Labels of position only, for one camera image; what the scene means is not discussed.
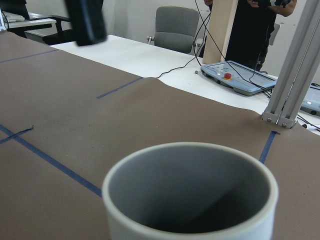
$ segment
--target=black cable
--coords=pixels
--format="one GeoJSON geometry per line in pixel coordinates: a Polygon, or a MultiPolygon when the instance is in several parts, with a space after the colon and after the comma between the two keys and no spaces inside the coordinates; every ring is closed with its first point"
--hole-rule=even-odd
{"type": "MultiPolygon", "coordinates": [[[[205,18],[205,20],[204,21],[206,21],[207,19],[210,19],[210,14],[205,18]]],[[[207,26],[207,24],[208,24],[209,22],[207,22],[207,23],[205,23],[205,22],[202,22],[202,24],[201,24],[201,26],[200,26],[200,28],[198,29],[198,31],[197,31],[197,33],[196,33],[196,35],[195,35],[195,37],[194,37],[194,39],[197,39],[197,36],[198,36],[198,34],[199,34],[199,32],[200,32],[200,30],[201,30],[201,28],[202,28],[202,26],[204,25],[204,26],[207,26]]],[[[198,51],[196,52],[196,49],[195,49],[195,42],[193,42],[193,52],[194,52],[194,58],[192,58],[190,61],[188,61],[184,66],[180,66],[180,67],[176,67],[176,68],[173,68],[173,69],[171,69],[171,70],[169,70],[169,71],[166,71],[166,72],[163,72],[163,73],[161,73],[161,75],[160,76],[158,76],[157,77],[157,79],[158,78],[160,78],[162,75],[164,75],[164,74],[168,74],[168,73],[170,73],[171,71],[173,71],[173,70],[177,70],[177,69],[183,69],[183,68],[185,68],[192,60],[194,60],[194,59],[196,59],[197,60],[197,62],[199,63],[199,65],[201,66],[202,64],[199,62],[199,60],[198,60],[198,57],[197,57],[197,55],[198,55],[198,53],[199,53],[199,50],[200,50],[200,48],[201,47],[199,47],[199,49],[198,49],[198,51]]]]}
{"type": "Polygon", "coordinates": [[[309,124],[309,125],[311,125],[311,126],[315,127],[315,128],[316,128],[316,130],[317,130],[318,132],[320,132],[320,127],[318,127],[318,126],[316,126],[316,125],[314,125],[314,124],[310,123],[309,121],[307,121],[305,118],[303,118],[303,117],[302,117],[302,116],[300,116],[299,114],[297,114],[297,118],[298,118],[299,120],[301,120],[301,121],[305,122],[306,124],[309,124]]]}
{"type": "MultiPolygon", "coordinates": [[[[196,8],[198,9],[198,12],[200,13],[200,9],[199,9],[199,6],[198,6],[197,1],[194,0],[194,2],[195,2],[195,5],[196,5],[196,8]]],[[[223,57],[224,60],[226,60],[226,57],[223,55],[222,51],[221,51],[220,48],[218,47],[218,45],[217,45],[215,39],[212,37],[209,29],[207,28],[206,25],[205,25],[204,27],[205,27],[205,30],[207,30],[209,36],[211,37],[211,39],[212,39],[213,43],[215,44],[217,50],[219,51],[220,55],[223,57]]],[[[271,97],[271,94],[268,92],[268,91],[269,91],[268,89],[266,89],[265,87],[260,86],[260,85],[258,85],[258,84],[256,84],[256,83],[254,83],[254,82],[252,82],[252,81],[246,80],[246,79],[229,63],[229,61],[226,61],[226,63],[227,63],[244,81],[246,81],[247,83],[250,83],[250,84],[256,86],[257,88],[260,88],[260,89],[262,90],[262,93],[265,94],[268,98],[271,97]]]]}
{"type": "MultiPolygon", "coordinates": [[[[199,34],[201,28],[202,28],[203,26],[207,26],[207,25],[209,24],[210,16],[211,16],[211,14],[209,13],[208,16],[205,18],[204,22],[202,22],[201,26],[200,26],[199,29],[198,29],[198,32],[196,33],[196,35],[195,35],[195,37],[194,37],[195,40],[197,40],[197,37],[198,37],[198,34],[199,34]]],[[[202,43],[201,43],[201,46],[199,47],[199,49],[197,50],[197,52],[196,52],[196,48],[195,48],[195,43],[193,43],[193,53],[194,53],[195,59],[197,60],[197,62],[198,62],[198,64],[199,64],[200,66],[202,66],[202,64],[200,63],[200,61],[199,61],[199,59],[198,59],[198,54],[199,54],[199,51],[201,50],[201,48],[203,47],[203,45],[204,45],[204,43],[205,43],[205,37],[206,37],[206,29],[204,29],[204,33],[203,33],[203,37],[202,37],[202,43]]]]}
{"type": "Polygon", "coordinates": [[[9,21],[8,21],[7,16],[5,15],[4,11],[2,11],[2,10],[1,10],[1,13],[3,14],[3,16],[4,16],[5,20],[6,20],[6,24],[7,24],[7,28],[6,28],[6,29],[10,29],[9,21]]]}
{"type": "Polygon", "coordinates": [[[319,85],[318,83],[315,83],[315,82],[311,83],[311,86],[319,87],[319,88],[320,88],[320,85],[319,85]]]}
{"type": "Polygon", "coordinates": [[[173,70],[185,68],[185,67],[186,67],[192,60],[194,60],[195,58],[196,58],[196,56],[195,56],[194,58],[192,58],[190,61],[188,61],[184,66],[176,67],[176,68],[173,68],[173,69],[171,69],[171,70],[169,70],[169,71],[163,72],[163,73],[161,73],[160,76],[158,76],[158,77],[156,77],[156,78],[158,79],[158,78],[160,78],[162,75],[168,74],[168,73],[170,73],[170,72],[173,71],[173,70]]]}
{"type": "MultiPolygon", "coordinates": [[[[284,3],[284,1],[285,1],[285,0],[282,0],[281,4],[277,7],[277,10],[276,10],[276,12],[274,13],[274,16],[277,16],[278,11],[279,11],[281,5],[284,3]]],[[[273,21],[271,20],[270,23],[268,24],[267,29],[266,29],[265,41],[264,41],[265,44],[268,44],[269,27],[270,27],[270,24],[271,24],[272,22],[273,22],[273,21]]],[[[252,76],[249,78],[249,82],[250,82],[251,84],[253,84],[254,86],[262,89],[262,90],[263,90],[263,93],[264,93],[268,98],[271,98],[272,89],[268,90],[268,89],[266,89],[265,87],[260,86],[260,85],[254,83],[254,82],[251,80],[251,79],[254,77],[254,75],[256,74],[256,70],[257,70],[257,66],[258,66],[258,63],[259,63],[259,58],[260,58],[260,55],[261,55],[261,53],[262,53],[262,50],[263,50],[263,49],[261,48],[261,50],[260,50],[260,52],[259,52],[259,54],[258,54],[257,60],[256,60],[256,64],[255,64],[255,67],[254,67],[254,70],[253,70],[253,74],[252,74],[252,76]]]]}

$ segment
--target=cup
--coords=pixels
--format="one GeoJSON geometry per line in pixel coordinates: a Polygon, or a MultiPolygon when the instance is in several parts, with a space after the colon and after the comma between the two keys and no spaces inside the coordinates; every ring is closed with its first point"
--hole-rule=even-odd
{"type": "Polygon", "coordinates": [[[174,142],[118,162],[102,198],[112,240],[270,240],[278,186],[246,153],[174,142]]]}

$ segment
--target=wooden post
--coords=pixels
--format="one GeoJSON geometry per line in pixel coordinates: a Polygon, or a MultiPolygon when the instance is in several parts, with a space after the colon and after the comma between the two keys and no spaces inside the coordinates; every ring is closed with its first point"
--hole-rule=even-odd
{"type": "MultiPolygon", "coordinates": [[[[215,43],[224,56],[226,56],[227,53],[237,5],[238,0],[213,1],[208,29],[215,43]]],[[[221,53],[217,49],[217,46],[215,45],[211,36],[208,34],[206,37],[203,55],[204,64],[212,64],[224,61],[224,58],[221,56],[221,53]]]]}

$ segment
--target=red emergency stop button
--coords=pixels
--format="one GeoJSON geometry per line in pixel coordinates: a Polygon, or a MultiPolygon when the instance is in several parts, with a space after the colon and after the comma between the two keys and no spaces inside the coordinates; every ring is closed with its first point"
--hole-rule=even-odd
{"type": "Polygon", "coordinates": [[[232,75],[231,75],[231,73],[225,73],[224,74],[224,77],[223,77],[225,80],[231,80],[231,78],[232,78],[232,75]]]}

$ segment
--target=blue tape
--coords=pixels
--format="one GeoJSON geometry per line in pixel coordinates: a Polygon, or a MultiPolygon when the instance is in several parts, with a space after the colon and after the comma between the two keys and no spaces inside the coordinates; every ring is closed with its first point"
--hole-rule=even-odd
{"type": "Polygon", "coordinates": [[[260,159],[259,159],[259,161],[262,162],[263,164],[265,164],[265,162],[266,162],[269,150],[271,148],[271,145],[272,145],[276,135],[280,135],[280,133],[277,132],[277,131],[271,131],[271,133],[269,135],[269,138],[268,138],[268,140],[266,141],[266,143],[264,145],[264,148],[262,150],[262,153],[261,153],[261,156],[260,156],[260,159]]]}
{"type": "Polygon", "coordinates": [[[8,136],[8,137],[0,140],[0,144],[3,144],[3,143],[5,143],[5,142],[8,142],[9,140],[11,140],[11,139],[13,139],[13,138],[15,138],[15,137],[17,137],[17,136],[20,136],[20,135],[22,135],[22,134],[24,134],[24,133],[27,133],[27,132],[29,132],[29,131],[31,131],[31,130],[33,130],[33,129],[34,129],[34,126],[32,125],[31,128],[27,128],[26,130],[22,130],[22,131],[19,131],[19,132],[17,132],[17,133],[14,133],[14,134],[12,134],[12,135],[10,135],[10,136],[8,136]]]}
{"type": "MultiPolygon", "coordinates": [[[[0,130],[2,132],[4,132],[5,134],[11,136],[14,135],[14,133],[10,130],[8,130],[7,128],[5,128],[4,126],[2,126],[0,124],[0,130]]],[[[22,144],[24,147],[26,147],[27,149],[29,149],[31,152],[35,153],[36,155],[38,155],[40,158],[42,158],[43,160],[47,161],[49,164],[51,164],[52,166],[56,167],[57,169],[59,169],[60,171],[62,171],[63,173],[67,174],[69,177],[71,177],[72,179],[74,179],[75,181],[77,181],[78,183],[80,183],[82,186],[86,187],[87,189],[89,189],[91,192],[95,193],[96,195],[98,195],[99,197],[102,197],[102,192],[101,189],[98,188],[97,186],[93,185],[91,182],[89,182],[88,180],[84,179],[82,176],[80,176],[79,174],[75,173],[74,171],[72,171],[71,169],[69,169],[68,167],[66,167],[65,165],[61,164],[60,162],[58,162],[57,160],[53,159],[51,156],[47,155],[46,153],[44,153],[43,151],[41,151],[40,149],[36,148],[35,146],[33,146],[32,144],[30,144],[29,142],[27,142],[26,140],[22,139],[19,136],[15,136],[14,140],[17,141],[18,143],[22,144]]]]}
{"type": "Polygon", "coordinates": [[[112,93],[114,93],[114,92],[116,92],[116,91],[118,91],[118,90],[120,90],[120,89],[123,89],[123,88],[125,88],[125,87],[127,87],[127,86],[129,86],[129,85],[131,85],[131,84],[134,84],[135,82],[137,82],[137,81],[139,81],[139,80],[141,80],[141,79],[143,79],[143,78],[144,78],[144,77],[139,77],[138,79],[133,80],[133,81],[131,81],[131,82],[125,84],[125,85],[122,85],[122,86],[120,86],[120,87],[118,87],[118,88],[116,88],[116,89],[113,89],[113,90],[111,90],[111,91],[108,91],[107,93],[104,93],[104,94],[102,94],[102,95],[100,95],[100,96],[97,96],[96,99],[101,99],[101,98],[103,98],[103,97],[105,97],[105,96],[107,96],[107,95],[109,95],[109,94],[112,94],[112,93]]]}
{"type": "Polygon", "coordinates": [[[32,55],[28,55],[28,56],[21,56],[21,57],[16,57],[16,58],[13,58],[13,59],[3,60],[3,61],[0,61],[0,64],[6,63],[6,62],[15,61],[15,60],[19,60],[19,59],[26,59],[26,58],[30,58],[30,57],[34,57],[34,56],[38,56],[38,55],[42,55],[42,54],[49,54],[49,53],[53,53],[53,52],[56,52],[56,51],[59,51],[59,49],[54,49],[54,50],[51,50],[51,51],[45,51],[45,52],[32,54],[32,55]]]}

